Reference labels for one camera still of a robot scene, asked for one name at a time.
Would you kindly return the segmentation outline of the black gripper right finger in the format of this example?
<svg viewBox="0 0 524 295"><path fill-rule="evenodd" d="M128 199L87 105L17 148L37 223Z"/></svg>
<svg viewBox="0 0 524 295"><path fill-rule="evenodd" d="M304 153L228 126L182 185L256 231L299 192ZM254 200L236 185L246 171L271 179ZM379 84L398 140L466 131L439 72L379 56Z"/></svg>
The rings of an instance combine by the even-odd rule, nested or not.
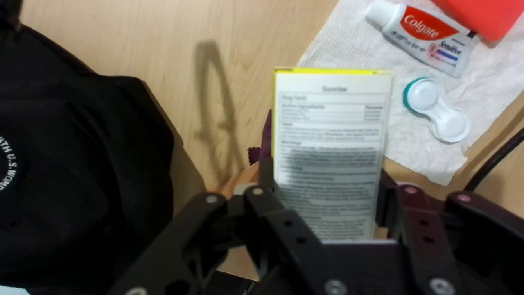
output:
<svg viewBox="0 0 524 295"><path fill-rule="evenodd" d="M376 223L379 228L387 230L389 240L400 240L402 218L398 184L392 179L392 176L387 171L380 172Z"/></svg>

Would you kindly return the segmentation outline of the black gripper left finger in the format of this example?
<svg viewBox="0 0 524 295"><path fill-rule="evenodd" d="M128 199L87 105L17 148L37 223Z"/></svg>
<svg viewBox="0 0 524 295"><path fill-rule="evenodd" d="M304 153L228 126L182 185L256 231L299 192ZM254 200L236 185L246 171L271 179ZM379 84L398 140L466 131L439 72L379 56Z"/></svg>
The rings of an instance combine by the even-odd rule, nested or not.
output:
<svg viewBox="0 0 524 295"><path fill-rule="evenodd" d="M263 199L271 210L284 210L274 181L274 112L269 112L263 126L261 144L248 149L249 162L259 166L258 185L264 190Z"/></svg>

